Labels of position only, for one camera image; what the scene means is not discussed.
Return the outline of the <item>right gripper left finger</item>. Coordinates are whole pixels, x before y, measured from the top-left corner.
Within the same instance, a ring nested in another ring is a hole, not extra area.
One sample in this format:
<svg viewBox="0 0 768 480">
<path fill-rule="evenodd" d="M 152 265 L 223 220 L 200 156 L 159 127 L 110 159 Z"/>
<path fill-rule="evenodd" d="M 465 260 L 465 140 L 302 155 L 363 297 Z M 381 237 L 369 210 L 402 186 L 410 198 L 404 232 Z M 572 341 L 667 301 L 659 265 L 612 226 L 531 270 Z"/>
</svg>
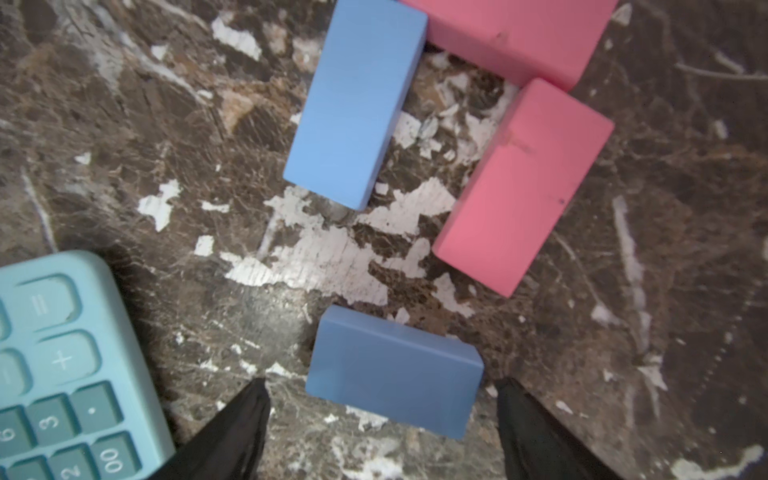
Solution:
<svg viewBox="0 0 768 480">
<path fill-rule="evenodd" d="M 149 479 L 256 479 L 270 411 L 266 380 L 255 378 Z"/>
</svg>

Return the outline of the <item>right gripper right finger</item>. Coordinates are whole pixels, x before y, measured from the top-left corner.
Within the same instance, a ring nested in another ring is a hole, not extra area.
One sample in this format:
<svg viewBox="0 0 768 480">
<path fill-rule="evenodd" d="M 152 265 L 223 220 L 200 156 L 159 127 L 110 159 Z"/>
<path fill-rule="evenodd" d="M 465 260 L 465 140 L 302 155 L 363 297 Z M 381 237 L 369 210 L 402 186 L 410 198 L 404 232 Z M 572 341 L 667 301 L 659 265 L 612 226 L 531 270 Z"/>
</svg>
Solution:
<svg viewBox="0 0 768 480">
<path fill-rule="evenodd" d="M 598 480 L 620 476 L 600 460 L 516 379 L 495 383 L 506 477 Z"/>
</svg>

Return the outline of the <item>light blue block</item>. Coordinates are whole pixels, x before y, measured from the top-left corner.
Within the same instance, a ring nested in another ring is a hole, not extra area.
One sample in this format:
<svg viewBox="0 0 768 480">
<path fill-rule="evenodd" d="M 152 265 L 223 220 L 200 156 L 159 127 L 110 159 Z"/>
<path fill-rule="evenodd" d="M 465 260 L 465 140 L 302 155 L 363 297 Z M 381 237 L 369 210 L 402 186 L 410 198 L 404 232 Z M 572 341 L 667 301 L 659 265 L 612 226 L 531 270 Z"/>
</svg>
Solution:
<svg viewBox="0 0 768 480">
<path fill-rule="evenodd" d="M 319 321 L 306 391 L 461 439 L 483 374 L 472 345 L 332 305 Z"/>
</svg>

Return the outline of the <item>pink block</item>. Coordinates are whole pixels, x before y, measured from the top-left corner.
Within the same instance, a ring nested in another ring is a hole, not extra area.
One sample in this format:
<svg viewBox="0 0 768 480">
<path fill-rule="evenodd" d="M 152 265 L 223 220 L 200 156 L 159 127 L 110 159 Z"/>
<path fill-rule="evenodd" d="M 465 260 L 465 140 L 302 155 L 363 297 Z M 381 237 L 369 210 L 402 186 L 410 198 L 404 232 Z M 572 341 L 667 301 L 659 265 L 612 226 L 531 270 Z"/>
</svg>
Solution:
<svg viewBox="0 0 768 480">
<path fill-rule="evenodd" d="M 614 128 L 558 87 L 532 80 L 505 113 L 434 254 L 511 297 Z"/>
<path fill-rule="evenodd" d="M 516 86 L 579 82 L 616 0 L 404 0 L 428 16 L 427 41 Z"/>
</svg>

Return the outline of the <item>pink block top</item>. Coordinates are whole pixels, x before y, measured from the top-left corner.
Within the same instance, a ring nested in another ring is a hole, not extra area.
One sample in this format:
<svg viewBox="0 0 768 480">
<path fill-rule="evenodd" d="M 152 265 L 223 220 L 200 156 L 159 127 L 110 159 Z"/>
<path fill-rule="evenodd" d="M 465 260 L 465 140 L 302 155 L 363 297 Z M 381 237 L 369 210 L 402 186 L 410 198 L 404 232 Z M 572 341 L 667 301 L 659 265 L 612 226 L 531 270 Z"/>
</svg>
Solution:
<svg viewBox="0 0 768 480">
<path fill-rule="evenodd" d="M 516 86 L 579 82 L 616 0 L 404 0 L 428 16 L 427 41 Z"/>
</svg>

